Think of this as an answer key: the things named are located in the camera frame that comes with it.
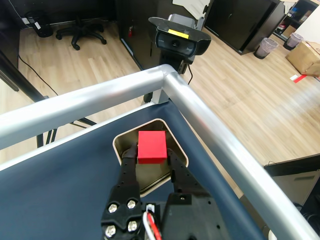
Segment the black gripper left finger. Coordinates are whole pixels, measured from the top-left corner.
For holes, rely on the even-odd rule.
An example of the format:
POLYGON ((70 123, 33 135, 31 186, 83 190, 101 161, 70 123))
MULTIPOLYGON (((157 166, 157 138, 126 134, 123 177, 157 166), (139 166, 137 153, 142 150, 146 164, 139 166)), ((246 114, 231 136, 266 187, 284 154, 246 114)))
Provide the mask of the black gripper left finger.
POLYGON ((140 185, 136 177, 137 144, 123 156, 117 183, 101 217, 103 240, 142 240, 145 234, 140 185))

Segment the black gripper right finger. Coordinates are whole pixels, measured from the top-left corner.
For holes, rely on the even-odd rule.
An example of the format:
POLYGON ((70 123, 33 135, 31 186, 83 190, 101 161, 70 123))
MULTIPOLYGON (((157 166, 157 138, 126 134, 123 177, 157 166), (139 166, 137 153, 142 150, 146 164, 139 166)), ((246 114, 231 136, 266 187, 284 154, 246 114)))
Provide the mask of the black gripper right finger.
POLYGON ((170 148, 167 149, 167 162, 175 193, 192 194, 198 197, 211 196, 170 148))

